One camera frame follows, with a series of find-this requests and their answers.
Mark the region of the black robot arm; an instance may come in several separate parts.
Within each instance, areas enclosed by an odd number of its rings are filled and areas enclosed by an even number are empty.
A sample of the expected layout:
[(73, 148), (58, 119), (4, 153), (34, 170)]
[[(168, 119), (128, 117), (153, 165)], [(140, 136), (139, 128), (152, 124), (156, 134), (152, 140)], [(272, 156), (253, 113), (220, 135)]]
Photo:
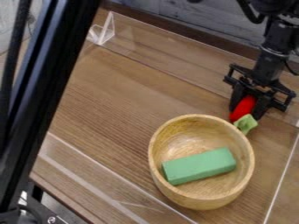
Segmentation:
[(233, 111), (247, 95), (256, 99), (249, 114), (259, 120), (269, 109), (285, 112), (296, 93), (281, 82), (280, 75), (288, 66), (291, 52), (299, 48), (299, 0), (236, 0), (247, 19), (261, 24), (264, 42), (256, 64), (245, 68), (228, 66), (223, 81), (232, 86), (228, 110)]

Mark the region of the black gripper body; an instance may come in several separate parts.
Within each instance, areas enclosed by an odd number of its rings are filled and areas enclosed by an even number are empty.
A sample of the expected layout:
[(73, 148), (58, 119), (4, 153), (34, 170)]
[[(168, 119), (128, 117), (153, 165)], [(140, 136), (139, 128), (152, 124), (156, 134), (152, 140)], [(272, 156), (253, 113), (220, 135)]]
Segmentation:
[(231, 64), (223, 81), (231, 85), (232, 89), (236, 84), (241, 84), (245, 88), (245, 96), (253, 96), (256, 102), (260, 96), (269, 96), (271, 105), (268, 108), (275, 108), (283, 112), (296, 97), (295, 91), (280, 82), (277, 72), (264, 67), (248, 69), (237, 64)]

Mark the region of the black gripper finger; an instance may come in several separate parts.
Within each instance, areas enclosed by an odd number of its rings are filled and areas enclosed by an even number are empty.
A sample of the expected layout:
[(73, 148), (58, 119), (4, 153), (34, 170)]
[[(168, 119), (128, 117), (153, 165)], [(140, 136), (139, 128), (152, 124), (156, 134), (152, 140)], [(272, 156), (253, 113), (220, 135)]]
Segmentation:
[(245, 96), (245, 88), (241, 84), (236, 84), (232, 89), (231, 99), (228, 109), (233, 110), (235, 107), (239, 105), (240, 100)]
[(271, 97), (265, 95), (260, 96), (256, 100), (256, 105), (252, 110), (252, 116), (256, 120), (259, 120), (263, 117), (264, 113), (268, 110), (269, 105), (271, 105)]

